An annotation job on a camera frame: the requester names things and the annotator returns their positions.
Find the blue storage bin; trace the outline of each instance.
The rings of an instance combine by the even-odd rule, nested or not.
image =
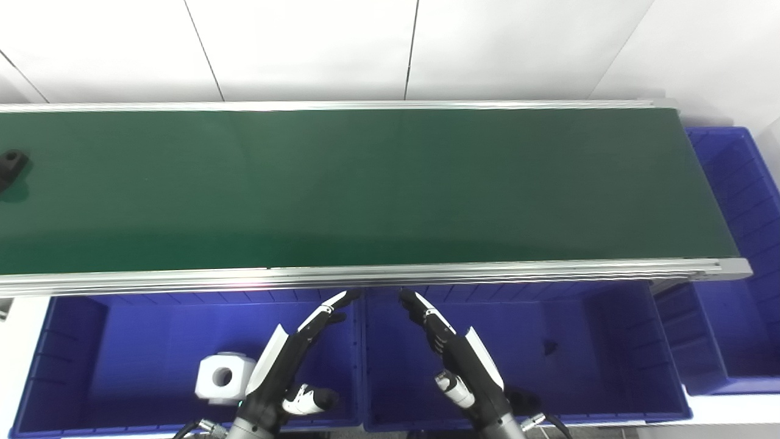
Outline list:
[[[780,195],[750,132],[688,128],[740,254],[754,275],[657,296],[689,394],[780,392]]]
[[[506,387],[537,393],[565,423],[690,417],[646,282],[410,288],[459,334],[474,326]],[[467,428],[436,387],[441,359],[399,305],[398,288],[372,288],[364,303],[364,428]]]
[[[235,407],[194,394],[200,360],[217,352],[257,359],[274,328],[295,330],[336,290],[105,295],[53,298],[10,433],[14,438],[175,433]],[[360,425],[362,306],[326,328],[296,378],[330,387],[339,404],[289,427]]]

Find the white cube block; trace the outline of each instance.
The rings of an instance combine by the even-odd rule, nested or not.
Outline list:
[[[198,398],[213,405],[234,405],[244,398],[256,361],[237,352],[219,352],[200,361],[195,383]]]

